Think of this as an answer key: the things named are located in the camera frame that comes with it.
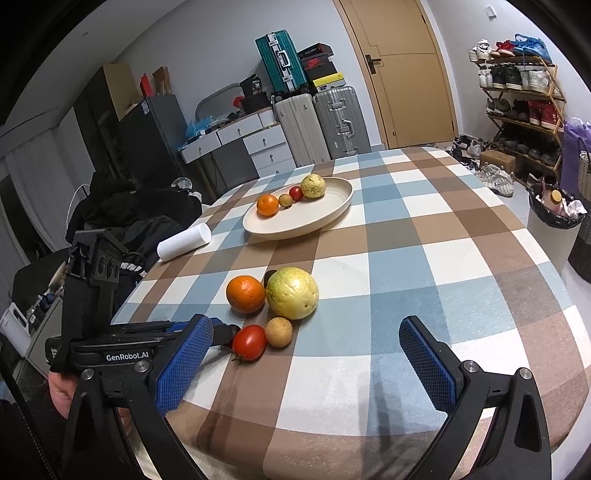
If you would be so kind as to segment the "person's left hand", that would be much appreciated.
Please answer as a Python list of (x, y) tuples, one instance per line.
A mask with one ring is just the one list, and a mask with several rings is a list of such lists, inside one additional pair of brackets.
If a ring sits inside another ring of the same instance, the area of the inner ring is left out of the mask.
[[(58, 413), (67, 419), (73, 401), (78, 380), (75, 376), (61, 373), (48, 373), (50, 396)], [(119, 420), (126, 434), (131, 431), (131, 415), (128, 409), (118, 409)]]

